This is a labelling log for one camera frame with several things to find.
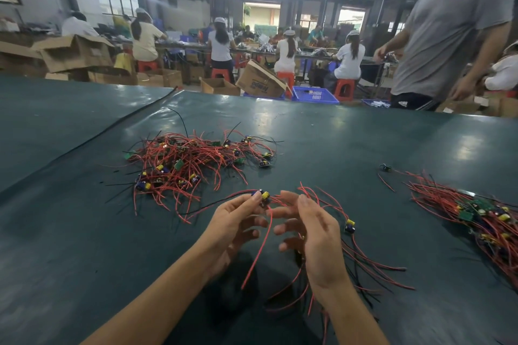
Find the person's left hand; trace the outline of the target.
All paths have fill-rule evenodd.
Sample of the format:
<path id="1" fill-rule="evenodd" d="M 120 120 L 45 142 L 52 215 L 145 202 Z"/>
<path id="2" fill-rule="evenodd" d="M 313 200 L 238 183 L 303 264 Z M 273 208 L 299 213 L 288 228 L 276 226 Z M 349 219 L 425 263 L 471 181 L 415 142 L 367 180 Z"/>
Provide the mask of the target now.
<path id="1" fill-rule="evenodd" d="M 261 229 L 267 230 L 269 226 L 264 209 L 261 215 L 232 216 L 227 211 L 229 201 L 215 210 L 200 238 L 202 243 L 209 247 L 213 256 L 209 270 L 210 280 L 221 276 L 237 257 L 242 246 L 259 239 Z"/>

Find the person's right hand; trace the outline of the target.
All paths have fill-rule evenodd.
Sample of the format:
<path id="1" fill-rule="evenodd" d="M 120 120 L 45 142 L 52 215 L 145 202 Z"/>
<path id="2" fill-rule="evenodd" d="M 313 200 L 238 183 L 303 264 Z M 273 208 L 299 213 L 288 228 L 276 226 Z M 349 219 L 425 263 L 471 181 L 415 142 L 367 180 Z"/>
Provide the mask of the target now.
<path id="1" fill-rule="evenodd" d="M 295 192 L 282 190 L 280 198 L 287 206 L 297 206 L 298 196 Z M 307 232 L 301 219 L 286 220 L 274 227 L 274 234 L 290 237 L 301 237 L 305 240 L 305 250 L 300 252 L 306 260 L 306 270 L 310 286 L 325 287 L 348 278 L 341 248 L 341 233 L 338 221 L 321 207 L 325 216 L 324 232 Z"/>

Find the single wired circuit module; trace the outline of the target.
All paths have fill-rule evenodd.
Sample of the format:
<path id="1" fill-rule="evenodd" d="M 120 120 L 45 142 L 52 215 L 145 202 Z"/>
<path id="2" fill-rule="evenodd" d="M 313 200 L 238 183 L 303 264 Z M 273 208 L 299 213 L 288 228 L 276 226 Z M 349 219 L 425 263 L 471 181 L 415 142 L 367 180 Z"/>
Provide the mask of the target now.
<path id="1" fill-rule="evenodd" d="M 253 271 L 254 271 L 254 269 L 255 269 L 255 267 L 256 267 L 256 264 L 257 264 L 257 261 L 258 261 L 259 257 L 261 256 L 262 250 L 263 250 L 263 248 L 264 248 L 264 246 L 265 246 L 265 244 L 266 244 L 266 242 L 267 242 L 267 240 L 268 240 L 269 233 L 270 233 L 270 230 L 271 230 L 271 228 L 272 228 L 273 215 L 272 215 L 272 213 L 271 213 L 271 207 L 270 207 L 270 204 L 272 203 L 272 199 L 273 199 L 273 197 L 271 196 L 271 194 L 269 194 L 269 192 L 267 192 L 267 191 L 263 191 L 263 190 L 261 190 L 261 189 L 260 189 L 260 190 L 242 190 L 242 191 L 237 191 L 237 192 L 232 193 L 231 195 L 228 195 L 228 196 L 226 196 L 226 197 L 224 197 L 224 198 L 222 198 L 222 199 L 219 199 L 219 200 L 217 200 L 217 201 L 215 201 L 215 202 L 212 202 L 212 203 L 210 203 L 210 204 L 204 205 L 203 207 L 201 207 L 201 208 L 199 208 L 199 209 L 195 209 L 195 210 L 193 210 L 193 211 L 189 211 L 189 212 L 187 212 L 187 213 L 185 213 L 185 214 L 184 214 L 185 219 L 188 219 L 188 218 L 190 218 L 190 217 L 192 217 L 192 216 L 196 216 L 197 214 L 201 213 L 202 211 L 204 211 L 204 210 L 206 210 L 206 209 L 208 209 L 208 208 L 211 208 L 212 206 L 216 205 L 217 203 L 223 203 L 223 202 L 229 201 L 229 200 L 230 200 L 230 199 L 232 199 L 232 198 L 236 198 L 236 197 L 238 197 L 238 196 L 246 195 L 246 194 L 249 194 L 249 193 L 250 193 L 251 195 L 253 195 L 253 194 L 255 194 L 256 192 L 257 192 L 257 193 L 260 193 L 260 194 L 261 194 L 261 196 L 262 196 L 262 200 L 261 200 L 261 205 L 260 205 L 260 206 L 261 206 L 261 207 L 262 207 L 262 208 L 267 212 L 267 214 L 269 215 L 269 220 L 270 220 L 270 222 L 269 222 L 269 226 L 268 226 L 268 228 L 267 228 L 267 231 L 266 231 L 266 233 L 265 233 L 265 235 L 264 235 L 264 238 L 263 238 L 262 244 L 261 244 L 261 246 L 260 246 L 259 250 L 257 251 L 257 254 L 256 254 L 256 256 L 255 256 L 255 258 L 254 258 L 254 260 L 253 260 L 253 263 L 251 264 L 251 266 L 250 266 L 250 268 L 249 268 L 249 271 L 247 272 L 247 275 L 246 275 L 245 279 L 243 280 L 243 283 L 242 283 L 242 285 L 241 285 L 241 289 L 242 289 L 242 290 L 247 286 L 247 284 L 248 284 L 248 282 L 249 282 L 249 279 L 250 279 L 250 277 L 252 276 L 252 273 L 253 273 Z"/>

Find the person's right forearm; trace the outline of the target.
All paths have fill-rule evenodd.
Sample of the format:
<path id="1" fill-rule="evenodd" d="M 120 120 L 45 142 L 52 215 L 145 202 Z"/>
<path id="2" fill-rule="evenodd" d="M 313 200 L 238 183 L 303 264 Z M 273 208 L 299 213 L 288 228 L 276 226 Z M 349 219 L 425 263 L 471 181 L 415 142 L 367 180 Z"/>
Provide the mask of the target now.
<path id="1" fill-rule="evenodd" d="M 313 289 L 329 315 L 339 345 L 390 345 L 348 278 Z"/>

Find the person's left forearm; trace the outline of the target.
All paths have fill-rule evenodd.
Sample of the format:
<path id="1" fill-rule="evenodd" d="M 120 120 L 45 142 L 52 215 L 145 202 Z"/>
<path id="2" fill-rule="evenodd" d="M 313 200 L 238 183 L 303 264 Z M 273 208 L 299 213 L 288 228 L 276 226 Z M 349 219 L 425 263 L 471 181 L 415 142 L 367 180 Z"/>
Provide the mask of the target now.
<path id="1" fill-rule="evenodd" d="M 214 276 L 225 246 L 204 234 L 139 296 L 80 345 L 162 345 Z"/>

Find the small open cardboard box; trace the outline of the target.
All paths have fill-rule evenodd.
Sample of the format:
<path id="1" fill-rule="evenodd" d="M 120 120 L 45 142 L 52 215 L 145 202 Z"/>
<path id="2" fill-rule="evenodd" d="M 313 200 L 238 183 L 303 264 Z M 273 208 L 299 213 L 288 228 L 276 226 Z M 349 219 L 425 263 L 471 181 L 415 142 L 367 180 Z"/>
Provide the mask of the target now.
<path id="1" fill-rule="evenodd" d="M 224 78 L 201 78 L 202 93 L 226 96 L 241 96 L 241 89 Z"/>

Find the tilted printed cardboard box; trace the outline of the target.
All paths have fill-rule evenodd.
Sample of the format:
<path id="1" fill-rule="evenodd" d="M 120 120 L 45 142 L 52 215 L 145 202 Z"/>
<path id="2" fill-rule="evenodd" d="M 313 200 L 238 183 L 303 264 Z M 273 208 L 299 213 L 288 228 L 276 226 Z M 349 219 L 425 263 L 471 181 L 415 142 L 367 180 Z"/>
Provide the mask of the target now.
<path id="1" fill-rule="evenodd" d="M 249 96 L 267 99 L 280 99 L 292 92 L 284 81 L 254 60 L 248 61 L 236 86 Z"/>

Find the low brown cardboard box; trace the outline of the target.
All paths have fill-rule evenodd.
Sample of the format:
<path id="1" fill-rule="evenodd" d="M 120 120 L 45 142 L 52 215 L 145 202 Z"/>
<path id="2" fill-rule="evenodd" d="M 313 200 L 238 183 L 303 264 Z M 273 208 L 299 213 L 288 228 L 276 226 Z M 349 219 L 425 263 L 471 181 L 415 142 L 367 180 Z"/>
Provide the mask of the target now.
<path id="1" fill-rule="evenodd" d="M 159 68 L 137 73 L 139 86 L 175 88 L 183 86 L 182 73 L 176 70 Z"/>

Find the long work table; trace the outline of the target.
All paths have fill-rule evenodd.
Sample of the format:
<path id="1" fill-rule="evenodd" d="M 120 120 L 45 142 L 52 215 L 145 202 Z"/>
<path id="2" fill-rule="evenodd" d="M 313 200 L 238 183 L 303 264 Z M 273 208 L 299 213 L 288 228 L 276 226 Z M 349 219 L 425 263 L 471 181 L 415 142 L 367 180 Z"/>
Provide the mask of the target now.
<path id="1" fill-rule="evenodd" d="M 171 53 L 178 53 L 180 50 L 185 52 L 193 51 L 206 56 L 207 60 L 210 60 L 211 48 L 208 45 L 198 43 L 187 43 L 182 41 L 165 41 L 160 40 L 156 42 L 157 49 L 169 49 Z M 273 58 L 275 56 L 275 45 L 260 45 L 256 47 L 256 43 L 240 43 L 236 49 L 230 49 L 230 54 L 241 55 L 249 54 L 252 59 L 261 57 L 262 59 Z M 306 76 L 310 70 L 309 60 L 314 61 L 328 61 L 332 62 L 332 55 L 337 53 L 338 50 L 333 48 L 315 48 L 315 47 L 303 47 L 295 53 L 295 59 L 301 59 L 303 76 Z M 374 63 L 372 57 L 365 56 L 360 64 L 362 71 L 361 78 L 366 82 L 371 83 L 374 87 L 381 87 L 387 71 L 390 69 L 390 64 L 383 62 L 380 64 Z"/>

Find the open brown cardboard box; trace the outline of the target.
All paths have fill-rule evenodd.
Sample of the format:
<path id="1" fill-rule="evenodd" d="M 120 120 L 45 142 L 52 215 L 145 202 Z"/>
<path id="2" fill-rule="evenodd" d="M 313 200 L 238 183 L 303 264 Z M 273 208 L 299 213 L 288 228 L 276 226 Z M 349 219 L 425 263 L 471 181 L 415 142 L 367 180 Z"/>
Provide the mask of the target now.
<path id="1" fill-rule="evenodd" d="M 35 42 L 31 50 L 42 56 L 49 73 L 88 67 L 113 66 L 115 47 L 103 37 L 68 35 Z"/>

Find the flat brown cardboard box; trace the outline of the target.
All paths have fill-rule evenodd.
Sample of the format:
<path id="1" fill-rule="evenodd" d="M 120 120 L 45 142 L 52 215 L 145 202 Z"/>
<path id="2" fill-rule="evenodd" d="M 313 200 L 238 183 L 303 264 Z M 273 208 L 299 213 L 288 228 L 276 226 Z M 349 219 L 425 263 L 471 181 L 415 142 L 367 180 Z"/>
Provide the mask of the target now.
<path id="1" fill-rule="evenodd" d="M 48 68 L 40 53 L 25 46 L 0 41 L 0 73 L 45 78 Z"/>

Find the large pile of red-wired modules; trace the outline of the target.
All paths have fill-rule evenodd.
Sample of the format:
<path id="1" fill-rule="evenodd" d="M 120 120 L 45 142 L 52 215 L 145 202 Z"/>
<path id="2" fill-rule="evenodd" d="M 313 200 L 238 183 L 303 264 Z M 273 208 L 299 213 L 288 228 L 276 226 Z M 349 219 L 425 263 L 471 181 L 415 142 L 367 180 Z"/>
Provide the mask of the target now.
<path id="1" fill-rule="evenodd" d="M 187 131 L 182 116 L 172 108 L 184 127 L 185 133 L 162 132 L 148 136 L 133 144 L 124 152 L 126 164 L 116 166 L 115 172 L 127 166 L 136 166 L 128 172 L 130 182 L 107 184 L 107 187 L 122 187 L 104 201 L 114 202 L 121 195 L 128 196 L 128 205 L 134 215 L 140 216 L 139 200 L 155 203 L 168 215 L 171 225 L 178 219 L 181 224 L 192 225 L 203 211 L 217 203 L 245 194 L 254 194 L 255 189 L 245 174 L 245 168 L 268 170 L 275 164 L 277 146 L 282 140 L 244 134 L 238 131 L 240 122 L 223 131 L 219 139 L 209 139 L 204 133 Z M 227 198 L 203 205 L 203 192 L 209 188 L 218 192 L 224 178 L 237 177 L 245 189 L 231 193 Z"/>

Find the loose bunch of red-wired modules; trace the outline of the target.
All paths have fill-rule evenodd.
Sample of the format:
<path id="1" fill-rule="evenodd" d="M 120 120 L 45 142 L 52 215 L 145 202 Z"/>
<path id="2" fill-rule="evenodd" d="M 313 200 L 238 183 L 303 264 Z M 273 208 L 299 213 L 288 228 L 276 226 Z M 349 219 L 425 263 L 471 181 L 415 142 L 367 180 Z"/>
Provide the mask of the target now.
<path id="1" fill-rule="evenodd" d="M 406 268 L 404 267 L 392 267 L 387 266 L 384 264 L 380 264 L 376 261 L 371 260 L 368 258 L 362 250 L 359 249 L 354 233 L 355 233 L 355 222 L 348 216 L 345 211 L 343 210 L 340 202 L 336 200 L 333 196 L 325 192 L 324 190 L 318 188 L 322 194 L 325 194 L 327 196 L 327 201 L 322 200 L 319 195 L 314 192 L 314 190 L 305 187 L 301 185 L 299 188 L 299 191 L 302 192 L 302 194 L 306 195 L 308 198 L 311 198 L 315 202 L 317 202 L 323 209 L 325 209 L 331 216 L 333 216 L 339 224 L 340 227 L 340 233 L 341 233 L 341 248 L 342 248 L 342 255 L 345 261 L 345 267 L 346 271 L 349 277 L 350 282 L 352 283 L 355 291 L 357 292 L 358 296 L 362 300 L 362 302 L 367 304 L 369 308 L 372 308 L 372 303 L 368 299 L 368 297 L 371 297 L 373 299 L 376 299 L 375 295 L 379 294 L 379 291 L 375 289 L 368 289 L 362 286 L 362 284 L 359 282 L 358 274 L 356 274 L 354 271 L 351 271 L 348 266 L 346 265 L 346 258 L 350 258 L 352 262 L 354 263 L 354 267 L 359 267 L 362 269 L 365 273 L 367 273 L 369 276 L 372 277 L 377 283 L 380 285 L 392 284 L 394 286 L 397 286 L 402 289 L 409 289 L 409 290 L 415 290 L 413 287 L 409 287 L 407 285 L 403 285 L 401 283 L 398 283 L 397 281 L 394 281 L 389 275 L 385 274 L 386 270 L 391 271 L 406 271 Z M 274 208 L 279 206 L 287 206 L 287 203 L 285 203 L 279 195 L 272 196 L 272 203 L 274 204 Z M 275 298 L 278 298 L 283 294 L 291 285 L 293 285 L 298 278 L 305 277 L 306 278 L 306 286 L 302 293 L 291 303 L 284 307 L 278 307 L 274 309 L 268 309 L 268 312 L 271 313 L 278 313 L 282 312 L 286 309 L 291 308 L 295 304 L 299 302 L 305 302 L 306 296 L 309 297 L 309 304 L 307 307 L 307 316 L 310 317 L 313 310 L 316 310 L 316 307 L 320 307 L 320 316 L 322 318 L 323 322 L 323 331 L 322 331 L 322 345 L 328 345 L 327 344 L 327 337 L 329 335 L 329 326 L 332 325 L 332 322 L 330 321 L 329 315 L 327 314 L 327 311 L 324 309 L 324 307 L 320 304 L 320 302 L 317 300 L 315 293 L 313 292 L 308 275 L 306 270 L 306 260 L 305 257 L 297 252 L 294 251 L 295 255 L 295 262 L 297 263 L 297 266 L 299 267 L 299 271 L 297 275 L 295 276 L 294 280 L 284 287 L 282 290 L 278 291 L 274 295 L 270 296 L 268 301 L 271 301 Z"/>

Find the flat heap of red-wired modules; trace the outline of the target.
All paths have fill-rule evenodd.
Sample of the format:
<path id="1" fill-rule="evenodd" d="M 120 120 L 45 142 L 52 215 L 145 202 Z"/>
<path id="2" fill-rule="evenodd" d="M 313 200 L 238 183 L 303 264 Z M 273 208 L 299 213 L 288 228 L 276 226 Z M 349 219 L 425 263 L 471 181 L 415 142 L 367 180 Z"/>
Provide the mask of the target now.
<path id="1" fill-rule="evenodd" d="M 518 291 L 518 206 L 440 184 L 430 174 L 404 175 L 411 200 L 473 241 Z"/>

